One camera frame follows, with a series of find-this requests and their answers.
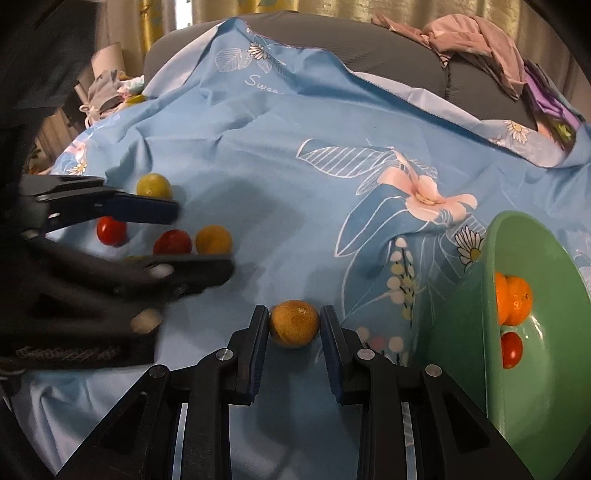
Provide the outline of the golden curtain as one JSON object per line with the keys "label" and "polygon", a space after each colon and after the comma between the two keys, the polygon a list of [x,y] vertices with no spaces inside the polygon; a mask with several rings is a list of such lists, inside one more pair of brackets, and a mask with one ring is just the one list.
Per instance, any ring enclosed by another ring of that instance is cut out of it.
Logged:
{"label": "golden curtain", "polygon": [[195,23],[250,13],[271,13],[281,10],[368,22],[376,13],[394,21],[421,27],[448,14],[484,17],[509,32],[518,29],[520,17],[528,11],[523,1],[136,1],[141,10],[152,8],[162,13],[173,12],[172,25]]}

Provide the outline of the green tomato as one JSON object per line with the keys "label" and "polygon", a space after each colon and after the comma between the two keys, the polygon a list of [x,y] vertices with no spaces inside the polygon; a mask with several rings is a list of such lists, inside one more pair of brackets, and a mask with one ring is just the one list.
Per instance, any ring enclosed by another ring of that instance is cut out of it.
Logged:
{"label": "green tomato", "polygon": [[124,262],[139,262],[141,260],[143,260],[144,257],[143,256],[128,256],[125,259],[123,259]]}

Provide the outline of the small tan-orange fruit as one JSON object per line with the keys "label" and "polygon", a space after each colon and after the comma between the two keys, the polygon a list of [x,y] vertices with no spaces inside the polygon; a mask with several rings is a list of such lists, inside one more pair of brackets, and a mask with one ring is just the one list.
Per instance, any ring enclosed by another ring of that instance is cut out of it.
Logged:
{"label": "small tan-orange fruit", "polygon": [[315,339],[320,318],[314,306],[301,300],[287,300],[270,312],[270,335],[283,348],[302,348]]}
{"label": "small tan-orange fruit", "polygon": [[233,247],[231,234],[221,225],[208,225],[195,235],[195,248],[200,255],[230,254]]}

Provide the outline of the red tomato behind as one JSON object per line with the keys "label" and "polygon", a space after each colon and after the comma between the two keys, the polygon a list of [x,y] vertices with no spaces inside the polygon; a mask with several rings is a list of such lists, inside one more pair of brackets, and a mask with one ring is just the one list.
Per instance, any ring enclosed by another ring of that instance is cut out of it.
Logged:
{"label": "red tomato behind", "polygon": [[168,230],[155,241],[154,255],[183,255],[192,251],[192,241],[187,232],[179,229]]}

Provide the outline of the blue floral cloth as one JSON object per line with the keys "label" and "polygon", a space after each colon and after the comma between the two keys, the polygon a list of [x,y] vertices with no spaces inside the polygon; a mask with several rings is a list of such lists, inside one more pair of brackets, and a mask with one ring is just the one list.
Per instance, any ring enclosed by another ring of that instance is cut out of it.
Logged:
{"label": "blue floral cloth", "polygon": [[500,421],[538,479],[557,476],[588,429],[590,127],[561,147],[537,128],[479,121],[422,89],[349,70],[331,53],[228,20],[174,55],[148,102],[82,133],[58,173],[131,189],[160,173],[180,224],[235,240],[224,286],[173,304],[157,359],[192,365],[257,304],[331,304],[346,328],[405,366],[428,333],[490,400],[470,319],[491,249],[542,290],[505,371]]}

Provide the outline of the purple clothes pile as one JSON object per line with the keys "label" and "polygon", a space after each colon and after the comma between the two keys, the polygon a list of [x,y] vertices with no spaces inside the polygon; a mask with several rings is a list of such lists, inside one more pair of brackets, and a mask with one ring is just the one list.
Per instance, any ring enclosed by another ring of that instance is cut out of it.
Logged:
{"label": "purple clothes pile", "polygon": [[570,151],[579,127],[586,122],[585,117],[537,63],[525,60],[524,69],[524,93],[534,114],[538,131],[563,150]]}

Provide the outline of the yellow-green fruit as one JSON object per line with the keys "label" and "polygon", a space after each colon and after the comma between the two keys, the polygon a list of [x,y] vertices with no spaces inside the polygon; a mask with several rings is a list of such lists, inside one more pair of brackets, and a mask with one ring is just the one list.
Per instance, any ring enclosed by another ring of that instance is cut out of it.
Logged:
{"label": "yellow-green fruit", "polygon": [[169,181],[158,173],[149,173],[141,176],[136,183],[135,193],[141,196],[171,200],[173,198],[172,187]]}

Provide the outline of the grey sofa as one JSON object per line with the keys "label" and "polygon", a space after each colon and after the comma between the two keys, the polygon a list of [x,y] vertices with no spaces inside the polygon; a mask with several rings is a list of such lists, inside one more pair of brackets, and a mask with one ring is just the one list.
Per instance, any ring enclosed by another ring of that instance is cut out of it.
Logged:
{"label": "grey sofa", "polygon": [[[488,72],[476,66],[474,57],[454,53],[444,67],[437,54],[422,44],[383,26],[360,21],[312,14],[280,11],[239,15],[263,39],[273,39],[294,47],[312,47],[335,54],[349,69],[370,73],[426,89],[460,107],[479,120],[512,120],[537,130],[528,101],[515,100]],[[148,51],[143,73],[149,82],[160,68],[192,40],[217,22],[205,22],[156,41]],[[515,47],[515,43],[494,23],[478,16],[451,14],[426,25],[433,33],[491,33],[491,47]]]}

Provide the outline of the orange mandarin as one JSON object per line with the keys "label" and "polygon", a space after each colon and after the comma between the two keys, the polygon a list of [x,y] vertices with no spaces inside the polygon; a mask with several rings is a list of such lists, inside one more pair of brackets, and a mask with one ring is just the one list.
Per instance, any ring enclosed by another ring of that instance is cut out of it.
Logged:
{"label": "orange mandarin", "polygon": [[533,306],[533,291],[529,283],[518,276],[507,276],[507,285],[510,295],[509,316],[506,325],[518,326],[523,323],[531,313]]}
{"label": "orange mandarin", "polygon": [[495,273],[495,293],[498,324],[503,325],[511,313],[511,296],[507,277],[500,272]]}

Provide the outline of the green bowl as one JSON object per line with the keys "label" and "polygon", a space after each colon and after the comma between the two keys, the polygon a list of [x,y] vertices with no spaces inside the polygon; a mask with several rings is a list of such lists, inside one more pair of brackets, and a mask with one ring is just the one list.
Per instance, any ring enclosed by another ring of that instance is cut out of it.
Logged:
{"label": "green bowl", "polygon": [[565,479],[590,445],[590,296],[533,217],[494,218],[482,254],[419,335],[536,479]]}

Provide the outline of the red cherry tomato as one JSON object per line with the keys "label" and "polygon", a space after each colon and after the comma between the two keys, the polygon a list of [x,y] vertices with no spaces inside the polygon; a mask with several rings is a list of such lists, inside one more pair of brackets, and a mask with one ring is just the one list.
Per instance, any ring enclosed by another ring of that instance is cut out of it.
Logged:
{"label": "red cherry tomato", "polygon": [[103,245],[119,246],[126,240],[127,224],[110,216],[101,217],[97,221],[96,235]]}

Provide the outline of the pink clothes pile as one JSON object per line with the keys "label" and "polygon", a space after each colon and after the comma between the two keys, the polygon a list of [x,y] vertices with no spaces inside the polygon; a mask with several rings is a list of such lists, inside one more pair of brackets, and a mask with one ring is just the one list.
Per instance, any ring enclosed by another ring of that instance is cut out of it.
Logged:
{"label": "pink clothes pile", "polygon": [[419,29],[376,13],[372,23],[430,49],[443,68],[460,56],[486,72],[511,99],[517,101],[523,93],[526,73],[516,43],[483,17],[449,14]]}

